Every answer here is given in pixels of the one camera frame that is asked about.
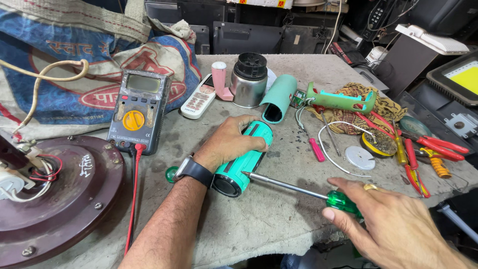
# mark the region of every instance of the pink screwdriver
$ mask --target pink screwdriver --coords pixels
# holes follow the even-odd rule
[[[309,132],[306,130],[305,127],[302,127],[302,130],[304,130],[304,132],[307,134],[307,136],[309,137],[309,143],[310,145],[312,146],[312,150],[314,151],[315,153],[315,156],[317,157],[317,160],[319,162],[323,162],[326,160],[326,158],[324,157],[324,154],[322,154],[322,150],[320,150],[319,148],[319,145],[317,145],[317,143],[315,142],[315,139],[311,138],[310,135],[309,135]]]

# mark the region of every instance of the hand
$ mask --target hand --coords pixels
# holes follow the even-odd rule
[[[260,119],[251,115],[227,118],[195,153],[194,161],[214,173],[223,163],[234,160],[251,150],[267,151],[269,145],[264,138],[241,134],[241,131],[253,121],[260,121]]]
[[[441,237],[422,201],[380,188],[366,191],[360,181],[327,181],[357,204],[367,229],[335,208],[326,207],[322,215],[348,235],[362,256],[382,268],[467,268]]]

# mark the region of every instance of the black watch strap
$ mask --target black watch strap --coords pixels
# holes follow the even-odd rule
[[[203,183],[204,186],[207,187],[207,189],[210,189],[212,185],[213,174],[211,173],[211,171],[207,170],[202,165],[196,163],[192,159],[189,160],[181,175],[178,176],[190,176],[197,181]]]

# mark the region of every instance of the gold ring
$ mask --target gold ring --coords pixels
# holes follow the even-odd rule
[[[377,186],[373,185],[373,184],[365,184],[363,185],[363,189],[368,191],[368,190],[379,190],[379,188],[377,188]]]

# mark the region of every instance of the fingernail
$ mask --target fingernail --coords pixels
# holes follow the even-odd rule
[[[335,213],[330,210],[330,209],[325,209],[324,211],[322,211],[322,215],[328,219],[330,222],[333,222],[334,221],[334,218],[335,218]]]

